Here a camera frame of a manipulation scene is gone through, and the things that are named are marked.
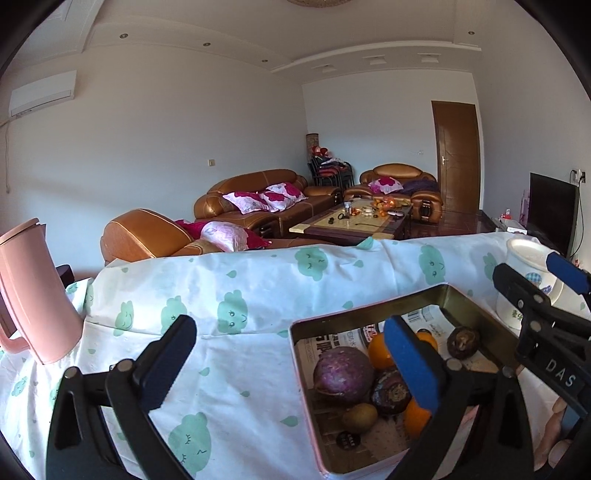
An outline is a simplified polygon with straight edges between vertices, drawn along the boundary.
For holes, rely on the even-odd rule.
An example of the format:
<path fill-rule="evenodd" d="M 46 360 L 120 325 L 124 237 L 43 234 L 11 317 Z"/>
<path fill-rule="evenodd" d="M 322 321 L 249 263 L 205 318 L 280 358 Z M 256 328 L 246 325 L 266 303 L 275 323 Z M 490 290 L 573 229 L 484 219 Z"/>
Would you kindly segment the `person's right hand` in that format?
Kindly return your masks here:
<path fill-rule="evenodd" d="M 534 452 L 535 471 L 542 469 L 545 465 L 555 468 L 570 447 L 571 440 L 560 439 L 566 410 L 566 401 L 558 398 L 552 407 L 553 414 L 546 424 L 541 442 Z"/>

